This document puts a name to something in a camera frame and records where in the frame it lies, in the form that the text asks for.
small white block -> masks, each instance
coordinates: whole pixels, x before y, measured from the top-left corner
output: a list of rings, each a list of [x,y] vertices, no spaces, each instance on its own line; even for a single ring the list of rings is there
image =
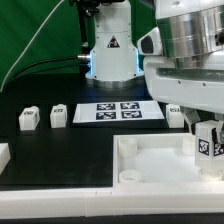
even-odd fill
[[[168,104],[166,106],[166,119],[170,128],[184,128],[184,117],[179,106]]]
[[[19,125],[21,131],[35,130],[40,121],[38,107],[25,108],[19,116]]]
[[[0,144],[0,175],[10,160],[9,146],[7,143]]]
[[[50,114],[52,128],[64,128],[67,122],[67,107],[66,105],[59,104],[54,106]]]

white tray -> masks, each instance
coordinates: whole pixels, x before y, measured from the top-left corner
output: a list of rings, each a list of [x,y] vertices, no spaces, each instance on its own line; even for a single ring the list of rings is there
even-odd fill
[[[126,161],[115,136],[112,188],[0,192],[0,218],[224,212],[224,182],[197,181],[194,158],[180,152],[186,135],[134,135],[139,152]],[[129,168],[142,183],[119,183]]]

white cable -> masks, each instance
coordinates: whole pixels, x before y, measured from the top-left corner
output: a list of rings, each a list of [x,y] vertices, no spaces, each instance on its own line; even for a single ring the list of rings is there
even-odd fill
[[[35,40],[35,38],[37,37],[37,35],[40,33],[40,31],[42,30],[42,28],[45,26],[45,24],[48,22],[48,20],[51,18],[51,16],[54,14],[54,12],[59,8],[59,6],[64,2],[65,0],[61,0],[56,6],[55,8],[51,11],[51,13],[48,15],[48,17],[44,20],[44,22],[42,23],[42,25],[40,26],[40,28],[37,30],[37,32],[35,33],[35,35],[33,36],[33,38],[30,40],[30,42],[28,43],[28,45],[26,46],[26,48],[24,49],[24,51],[22,52],[22,54],[19,56],[19,58],[16,60],[16,62],[12,65],[12,67],[9,69],[9,71],[7,72],[2,85],[1,85],[1,89],[0,92],[3,91],[4,85],[10,75],[10,73],[12,72],[12,70],[16,67],[16,65],[19,63],[19,61],[21,60],[21,58],[25,55],[25,53],[27,52],[27,50],[29,49],[30,45],[33,43],[33,41]]]

blue light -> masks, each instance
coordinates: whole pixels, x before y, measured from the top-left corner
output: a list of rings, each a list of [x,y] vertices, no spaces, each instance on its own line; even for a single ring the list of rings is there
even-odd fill
[[[139,51],[136,49],[136,60],[137,60],[137,72],[140,73],[141,69],[139,67]]]
[[[93,75],[93,53],[90,51],[90,75]]]

green background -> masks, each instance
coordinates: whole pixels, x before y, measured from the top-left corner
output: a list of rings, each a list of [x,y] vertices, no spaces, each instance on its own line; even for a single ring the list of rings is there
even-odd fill
[[[42,22],[58,3],[59,0],[0,0],[0,84]],[[132,39],[136,45],[136,41],[155,27],[156,23],[152,10],[141,4],[139,0],[130,0],[130,3],[132,5]],[[89,42],[93,47],[93,19],[86,20],[86,25]],[[13,70],[11,77],[20,68],[39,60],[76,56],[81,53],[80,46],[81,37],[76,7],[70,7],[68,0],[65,0]],[[36,70],[42,68],[45,69],[46,66],[38,67]],[[76,73],[78,68],[57,72]]]

